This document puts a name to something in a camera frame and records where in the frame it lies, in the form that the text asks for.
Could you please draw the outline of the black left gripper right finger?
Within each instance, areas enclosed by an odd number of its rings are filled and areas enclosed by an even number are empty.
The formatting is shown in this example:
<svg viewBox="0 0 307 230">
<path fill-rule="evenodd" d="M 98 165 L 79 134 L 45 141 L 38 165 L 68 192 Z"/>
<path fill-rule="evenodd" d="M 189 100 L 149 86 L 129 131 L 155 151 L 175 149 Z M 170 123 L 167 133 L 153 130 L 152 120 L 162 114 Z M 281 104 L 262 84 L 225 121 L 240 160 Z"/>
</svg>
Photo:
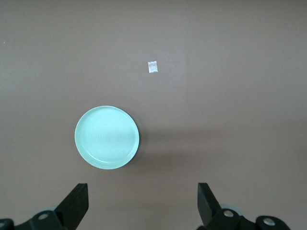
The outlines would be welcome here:
<svg viewBox="0 0 307 230">
<path fill-rule="evenodd" d="M 256 224 L 238 212 L 221 208 L 207 183 L 198 183 L 197 207 L 202 220 L 199 230 L 255 230 Z"/>
</svg>

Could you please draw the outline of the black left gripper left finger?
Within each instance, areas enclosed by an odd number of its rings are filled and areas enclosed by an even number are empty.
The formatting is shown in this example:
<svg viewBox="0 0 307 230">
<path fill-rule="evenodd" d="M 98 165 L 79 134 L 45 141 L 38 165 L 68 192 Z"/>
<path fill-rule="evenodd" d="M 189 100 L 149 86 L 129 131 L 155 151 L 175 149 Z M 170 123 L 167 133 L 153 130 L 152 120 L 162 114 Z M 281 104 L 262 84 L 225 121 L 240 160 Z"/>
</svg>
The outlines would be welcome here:
<svg viewBox="0 0 307 230">
<path fill-rule="evenodd" d="M 75 230 L 89 208 L 88 185 L 77 184 L 53 210 L 35 214 L 15 230 Z"/>
</svg>

